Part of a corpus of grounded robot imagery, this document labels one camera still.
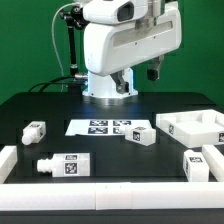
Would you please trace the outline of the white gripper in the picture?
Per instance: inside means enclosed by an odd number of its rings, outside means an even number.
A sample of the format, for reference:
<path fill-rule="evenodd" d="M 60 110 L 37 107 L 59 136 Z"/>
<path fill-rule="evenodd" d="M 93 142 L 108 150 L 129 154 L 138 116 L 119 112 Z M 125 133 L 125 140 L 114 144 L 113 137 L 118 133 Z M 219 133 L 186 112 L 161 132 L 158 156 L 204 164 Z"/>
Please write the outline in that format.
<path fill-rule="evenodd" d="M 153 27 L 136 28 L 134 22 L 117 26 L 90 23 L 84 32 L 85 65 L 95 75 L 112 74 L 116 91 L 125 94 L 129 83 L 123 78 L 123 69 L 152 59 L 147 78 L 156 81 L 163 54 L 177 49 L 180 43 L 181 18 L 177 8 L 167 8 Z"/>

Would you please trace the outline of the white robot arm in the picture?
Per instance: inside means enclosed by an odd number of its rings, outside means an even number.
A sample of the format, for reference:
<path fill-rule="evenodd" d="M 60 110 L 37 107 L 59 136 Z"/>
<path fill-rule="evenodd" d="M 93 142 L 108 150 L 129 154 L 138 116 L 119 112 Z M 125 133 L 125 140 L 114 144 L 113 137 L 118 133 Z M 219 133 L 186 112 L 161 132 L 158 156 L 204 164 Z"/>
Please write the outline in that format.
<path fill-rule="evenodd" d="M 176 1 L 92 0 L 83 8 L 84 57 L 88 87 L 95 99 L 133 96 L 132 67 L 149 61 L 159 77 L 164 55 L 179 48 L 181 16 Z"/>

